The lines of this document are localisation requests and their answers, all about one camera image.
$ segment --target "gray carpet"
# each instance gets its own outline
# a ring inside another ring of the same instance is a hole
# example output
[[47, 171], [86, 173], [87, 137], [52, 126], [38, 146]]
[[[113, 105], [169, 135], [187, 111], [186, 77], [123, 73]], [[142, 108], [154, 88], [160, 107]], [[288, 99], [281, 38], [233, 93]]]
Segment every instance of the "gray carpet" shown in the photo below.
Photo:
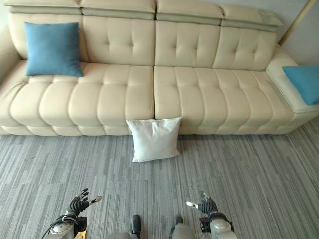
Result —
[[0, 137], [0, 238], [36, 239], [82, 188], [103, 201], [83, 213], [87, 239], [129, 230], [167, 239], [182, 215], [198, 239], [207, 191], [239, 239], [319, 238], [319, 118], [282, 136], [180, 136], [181, 155], [132, 163], [130, 136]]

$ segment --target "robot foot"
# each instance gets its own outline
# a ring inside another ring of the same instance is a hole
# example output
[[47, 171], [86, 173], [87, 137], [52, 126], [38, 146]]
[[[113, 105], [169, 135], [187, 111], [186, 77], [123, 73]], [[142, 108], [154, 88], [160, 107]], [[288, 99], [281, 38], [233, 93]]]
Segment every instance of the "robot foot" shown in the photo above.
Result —
[[131, 234], [135, 234], [139, 238], [141, 232], [141, 218], [139, 215], [135, 214], [132, 216], [130, 228]]

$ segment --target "robotic arm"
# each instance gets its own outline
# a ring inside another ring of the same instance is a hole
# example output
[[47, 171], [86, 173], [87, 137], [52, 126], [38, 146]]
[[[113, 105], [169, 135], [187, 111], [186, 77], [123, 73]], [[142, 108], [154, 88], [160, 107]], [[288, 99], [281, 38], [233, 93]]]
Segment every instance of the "robotic arm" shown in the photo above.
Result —
[[74, 239], [78, 232], [85, 231], [86, 217], [79, 217], [80, 212], [102, 200], [102, 196], [88, 200], [86, 197], [88, 194], [88, 189], [85, 188], [76, 195], [69, 204], [66, 213], [51, 223], [41, 239]]
[[212, 239], [237, 239], [234, 227], [223, 213], [218, 212], [216, 203], [205, 192], [202, 193], [202, 203], [186, 202], [188, 206], [196, 208], [208, 215], [200, 218], [202, 232], [210, 232]]

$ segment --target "sofa armrest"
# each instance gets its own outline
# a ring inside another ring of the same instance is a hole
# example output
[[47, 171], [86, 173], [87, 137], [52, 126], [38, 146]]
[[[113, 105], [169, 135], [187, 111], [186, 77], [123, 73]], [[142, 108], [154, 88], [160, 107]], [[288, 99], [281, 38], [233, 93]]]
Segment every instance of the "sofa armrest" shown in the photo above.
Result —
[[0, 83], [19, 60], [20, 55], [13, 44], [9, 27], [6, 26], [0, 32]]
[[283, 66], [296, 65], [297, 63], [280, 46], [276, 46], [274, 55], [266, 67], [266, 72], [291, 106], [293, 112], [319, 111], [319, 104], [309, 106], [304, 102], [297, 88], [283, 71]]

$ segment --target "sofa cushion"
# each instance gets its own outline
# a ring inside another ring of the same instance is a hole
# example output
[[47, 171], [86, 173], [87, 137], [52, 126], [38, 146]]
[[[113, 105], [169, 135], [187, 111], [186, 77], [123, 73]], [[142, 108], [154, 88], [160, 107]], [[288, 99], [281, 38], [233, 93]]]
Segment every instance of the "sofa cushion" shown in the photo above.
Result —
[[283, 25], [277, 16], [268, 10], [242, 5], [222, 5], [221, 8], [225, 14], [222, 26], [276, 32], [277, 28]]
[[154, 21], [83, 16], [83, 30], [90, 62], [148, 66], [154, 63]]
[[219, 26], [156, 21], [155, 65], [211, 67]]
[[80, 67], [78, 23], [25, 22], [28, 45], [27, 76], [64, 74], [83, 76]]
[[307, 105], [319, 103], [319, 66], [284, 66], [283, 70]]
[[12, 134], [127, 135], [125, 120], [154, 117], [149, 66], [82, 63], [84, 77], [25, 76], [21, 61], [0, 92], [0, 125]]
[[157, 20], [220, 25], [222, 18], [222, 10], [211, 2], [157, 0]]
[[12, 13], [81, 15], [80, 0], [6, 0]]
[[154, 95], [155, 119], [182, 116], [180, 134], [279, 133], [295, 120], [266, 72], [155, 66]]
[[153, 0], [81, 0], [84, 15], [153, 20]]
[[213, 68], [263, 71], [275, 46], [274, 32], [221, 27]]

